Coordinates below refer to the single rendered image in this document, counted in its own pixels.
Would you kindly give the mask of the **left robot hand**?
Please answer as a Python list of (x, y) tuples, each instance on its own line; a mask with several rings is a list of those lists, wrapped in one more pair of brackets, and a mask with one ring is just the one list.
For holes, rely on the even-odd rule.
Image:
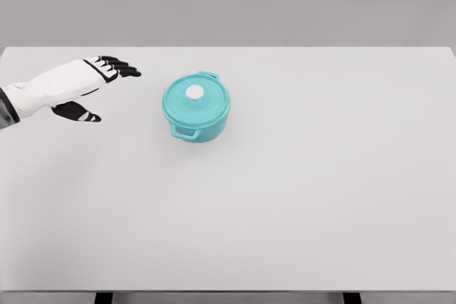
[(46, 104), (62, 118), (76, 122), (100, 122), (99, 115), (85, 109), (76, 98), (99, 90), (114, 80), (140, 77), (141, 72), (113, 56), (77, 59), (38, 77)]

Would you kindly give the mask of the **teal pot lid white knob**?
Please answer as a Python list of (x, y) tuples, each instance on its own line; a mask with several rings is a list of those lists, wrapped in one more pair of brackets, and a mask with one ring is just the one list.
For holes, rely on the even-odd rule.
[(173, 81), (162, 98), (165, 117), (183, 127), (209, 127), (227, 115), (229, 92), (214, 73), (199, 72)]

